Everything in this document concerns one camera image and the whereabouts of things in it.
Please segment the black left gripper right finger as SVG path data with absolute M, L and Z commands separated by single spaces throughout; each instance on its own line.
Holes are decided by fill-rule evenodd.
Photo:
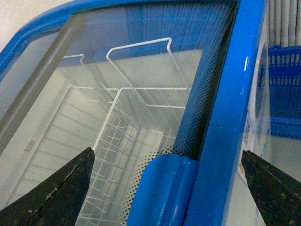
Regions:
M 254 202 L 267 226 L 301 224 L 301 183 L 249 150 L 241 163 Z

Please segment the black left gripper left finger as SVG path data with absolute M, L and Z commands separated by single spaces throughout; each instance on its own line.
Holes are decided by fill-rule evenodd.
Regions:
M 87 148 L 0 212 L 2 226 L 73 226 L 89 190 L 95 153 Z

